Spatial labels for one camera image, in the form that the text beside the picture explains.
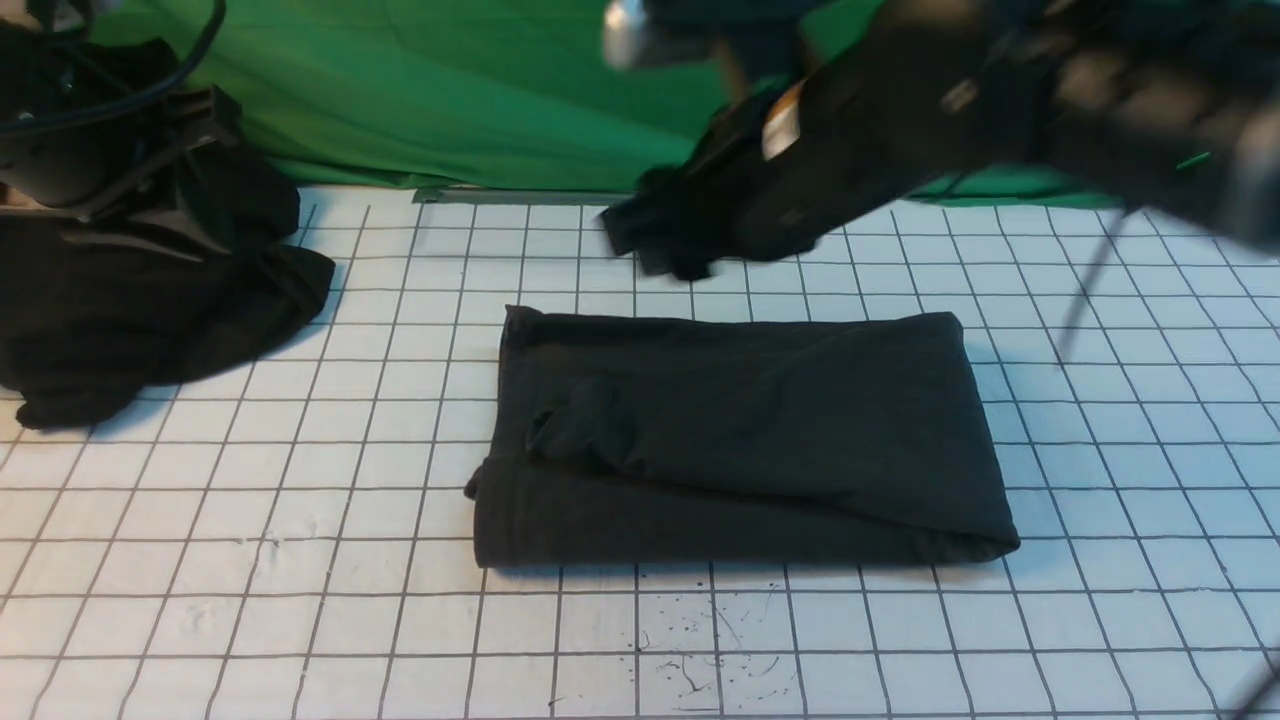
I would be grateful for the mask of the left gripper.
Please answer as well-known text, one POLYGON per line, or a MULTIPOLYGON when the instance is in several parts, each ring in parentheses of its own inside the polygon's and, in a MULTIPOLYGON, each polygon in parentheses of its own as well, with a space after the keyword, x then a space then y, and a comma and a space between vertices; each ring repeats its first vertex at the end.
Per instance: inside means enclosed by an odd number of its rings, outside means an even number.
POLYGON ((204 261, 237 250, 197 151, 236 146, 241 105, 216 87, 180 91, 133 117, 3 141, 3 218, 68 243, 204 261))

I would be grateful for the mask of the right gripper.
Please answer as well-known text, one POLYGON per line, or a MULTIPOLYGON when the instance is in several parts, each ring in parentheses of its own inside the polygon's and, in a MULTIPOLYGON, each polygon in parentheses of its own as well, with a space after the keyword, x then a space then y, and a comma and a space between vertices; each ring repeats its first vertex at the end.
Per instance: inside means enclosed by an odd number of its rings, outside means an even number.
POLYGON ((717 114, 690 158, 602 213, 613 254, 703 281, 722 260, 776 263, 901 193, 901 161, 854 83, 805 79, 717 114))

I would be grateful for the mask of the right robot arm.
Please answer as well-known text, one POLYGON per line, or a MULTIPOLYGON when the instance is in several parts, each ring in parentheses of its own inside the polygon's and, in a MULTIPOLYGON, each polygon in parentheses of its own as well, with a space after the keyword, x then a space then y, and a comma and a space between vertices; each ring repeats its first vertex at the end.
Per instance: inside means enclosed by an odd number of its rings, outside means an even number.
POLYGON ((922 186, 1039 167, 1277 254, 1277 9, 1231 1, 882 1, 823 58, 815 1, 613 1, 623 70, 717 61, 691 156, 600 217, 649 275, 772 263, 922 186))

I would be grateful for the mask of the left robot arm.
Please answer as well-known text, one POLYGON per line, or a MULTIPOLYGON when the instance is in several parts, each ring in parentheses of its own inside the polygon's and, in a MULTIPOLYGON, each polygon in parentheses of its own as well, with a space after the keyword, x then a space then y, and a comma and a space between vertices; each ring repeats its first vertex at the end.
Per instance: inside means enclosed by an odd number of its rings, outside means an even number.
POLYGON ((68 243, 188 263, 236 251, 195 152, 239 141, 238 106, 187 90, 227 17, 215 1, 188 54, 90 40, 114 1, 3 4, 3 215, 68 243))

